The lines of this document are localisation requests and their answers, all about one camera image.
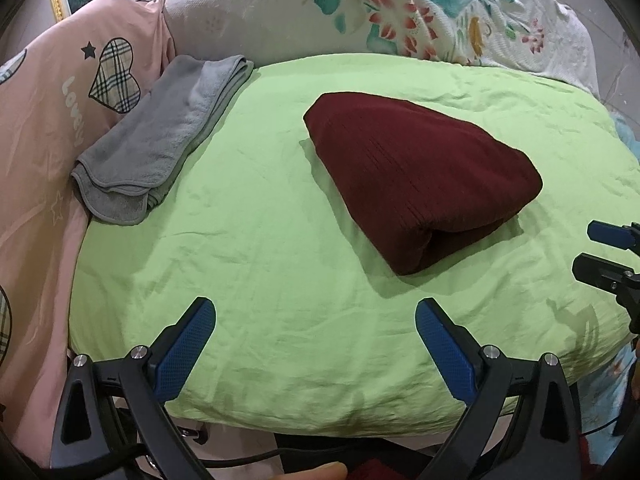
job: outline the white floral blanket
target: white floral blanket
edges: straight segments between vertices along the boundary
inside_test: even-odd
[[[593,46],[556,0],[167,0],[180,54],[244,54],[258,66],[374,52],[500,66],[598,96]]]

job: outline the folded gray towel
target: folded gray towel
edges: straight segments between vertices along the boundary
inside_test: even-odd
[[[138,106],[78,157],[71,176],[89,210],[112,224],[142,222],[253,69],[243,56],[177,56]]]

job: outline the green sheet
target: green sheet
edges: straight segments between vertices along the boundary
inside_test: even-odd
[[[395,276],[351,220],[302,116],[324,92],[401,99],[523,150],[540,196],[494,234]],[[433,296],[481,344],[561,359],[570,381],[628,340],[614,298],[576,283],[592,219],[640,219],[640,168],[605,108],[561,82],[375,54],[256,70],[164,203],[132,227],[94,221],[74,281],[70,336],[94,360],[149,344],[196,296],[218,324],[175,416],[299,434],[421,434],[462,412],[414,327]]]

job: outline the star print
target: star print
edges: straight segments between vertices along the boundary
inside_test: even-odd
[[[91,41],[89,41],[86,46],[82,47],[80,50],[84,52],[85,59],[89,59],[90,57],[95,59],[95,47],[91,44]]]
[[[53,225],[58,220],[62,220],[62,194],[60,192],[56,195],[56,201],[51,205],[51,214],[53,215]]]

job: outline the tiled floor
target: tiled floor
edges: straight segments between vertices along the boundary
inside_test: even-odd
[[[591,36],[600,98],[626,117],[640,140],[640,56],[604,0],[559,0],[571,7]]]

